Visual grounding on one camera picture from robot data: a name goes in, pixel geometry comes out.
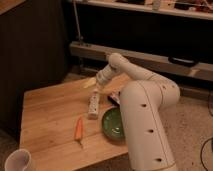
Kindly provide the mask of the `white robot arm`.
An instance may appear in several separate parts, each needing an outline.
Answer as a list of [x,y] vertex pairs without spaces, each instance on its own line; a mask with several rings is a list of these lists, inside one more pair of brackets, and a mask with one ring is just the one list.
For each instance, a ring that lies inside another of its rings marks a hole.
[[96,84],[105,87],[121,73],[131,78],[120,92],[120,111],[132,169],[178,171],[159,110],[179,101],[179,86],[119,53],[111,53],[107,60],[96,74]]

